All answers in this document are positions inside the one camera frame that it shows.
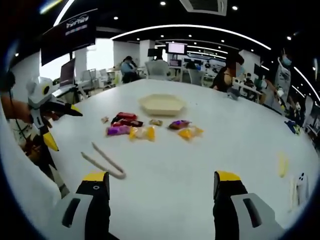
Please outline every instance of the yellow snack package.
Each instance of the yellow snack package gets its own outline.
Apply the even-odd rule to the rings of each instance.
[[[178,135],[185,140],[191,140],[196,136],[200,136],[204,131],[196,126],[190,126],[178,132]]]
[[[151,142],[155,141],[155,128],[153,126],[148,127],[131,127],[129,133],[129,139],[147,139]]]

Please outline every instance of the purple snack package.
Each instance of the purple snack package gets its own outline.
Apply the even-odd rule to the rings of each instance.
[[[115,136],[115,135],[129,134],[129,133],[130,133],[130,127],[126,125],[110,126],[106,128],[107,136]]]

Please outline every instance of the blue object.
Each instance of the blue object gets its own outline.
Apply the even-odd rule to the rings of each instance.
[[[294,121],[285,121],[284,123],[289,127],[291,132],[297,135],[300,134],[300,126],[296,124]]]
[[[287,56],[283,56],[282,61],[285,65],[290,66],[291,65],[291,60],[287,58]]]

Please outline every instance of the light strip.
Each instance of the light strip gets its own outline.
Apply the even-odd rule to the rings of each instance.
[[[64,7],[62,8],[61,12],[59,13],[58,17],[56,18],[56,20],[55,20],[55,22],[54,22],[54,24],[53,24],[54,27],[57,26],[57,25],[60,23],[61,19],[62,19],[63,16],[66,14],[66,12],[67,12],[67,10],[70,8],[71,4],[74,3],[74,1],[75,1],[75,0],[69,0],[69,1],[64,5]]]
[[[188,48],[195,48],[195,49],[205,49],[205,50],[211,50],[211,51],[216,51],[216,52],[219,52],[219,53],[223,53],[223,54],[228,54],[228,52],[226,51],[221,51],[221,50],[218,50],[218,49],[213,49],[213,48],[208,48],[208,47],[203,47],[203,46],[187,46]]]
[[[308,81],[308,79],[305,77],[305,75],[303,75],[298,68],[296,68],[295,66],[293,67],[294,70],[297,71],[298,74],[300,74],[300,76],[306,81],[306,83],[310,86],[310,88],[312,89],[312,91],[314,92],[314,94],[316,95],[316,97],[318,98],[319,102],[320,102],[320,97],[318,95],[318,93],[316,92],[316,90],[314,89],[314,87],[311,85],[311,83]]]
[[[61,2],[62,2],[62,0],[56,0],[51,3],[45,4],[43,7],[40,8],[40,14],[47,13],[50,9],[52,9],[54,6],[56,6],[57,4],[59,4]]]
[[[248,36],[245,36],[245,35],[242,35],[240,33],[237,33],[235,31],[230,31],[230,30],[226,30],[226,29],[223,29],[223,28],[219,28],[219,27],[214,27],[214,26],[203,26],[203,25],[192,25],[192,24],[168,24],[168,25],[159,25],[159,26],[148,26],[148,27],[144,27],[144,28],[140,28],[140,29],[136,29],[136,30],[132,30],[132,31],[128,31],[128,32],[125,32],[125,33],[122,33],[122,34],[119,34],[119,35],[116,35],[116,36],[113,36],[111,37],[110,39],[111,40],[115,40],[117,38],[120,38],[120,37],[123,37],[123,36],[126,36],[126,35],[129,35],[129,34],[134,34],[134,33],[138,33],[138,32],[142,32],[142,31],[147,31],[147,30],[152,30],[152,29],[163,29],[163,28],[198,28],[198,29],[210,29],[210,30],[216,30],[216,31],[220,31],[220,32],[224,32],[224,33],[228,33],[228,34],[233,34],[233,35],[237,35],[239,37],[242,37],[244,39],[247,39],[247,40],[250,40],[256,44],[259,44],[260,46],[268,49],[268,50],[271,50],[270,47],[268,47],[267,45],[264,45],[263,43],[257,41],[257,40],[254,40],[253,38],[251,37],[248,37]]]
[[[190,53],[190,54],[207,55],[207,56],[213,56],[213,57],[217,57],[217,58],[226,59],[226,57],[224,57],[224,56],[209,54],[209,53],[205,53],[205,52],[198,52],[198,51],[186,51],[186,52]]]
[[[265,66],[263,66],[263,65],[261,65],[261,67],[263,68],[263,69],[265,69],[265,70],[270,70],[269,68],[267,68],[267,67],[265,67]]]
[[[293,87],[294,90],[296,90],[298,93],[300,93],[300,95],[305,98],[305,95],[303,95],[295,86],[291,85],[291,87]]]

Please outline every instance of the red snack package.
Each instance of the red snack package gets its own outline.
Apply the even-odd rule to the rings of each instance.
[[[131,127],[141,127],[144,123],[138,120],[121,119],[120,124]]]
[[[119,112],[116,115],[118,118],[122,118],[122,119],[130,119],[130,120],[137,120],[138,116],[135,115],[134,113],[129,113],[129,112]]]
[[[111,127],[120,127],[122,125],[124,125],[124,124],[122,124],[120,121],[116,121],[116,122],[111,124]]]

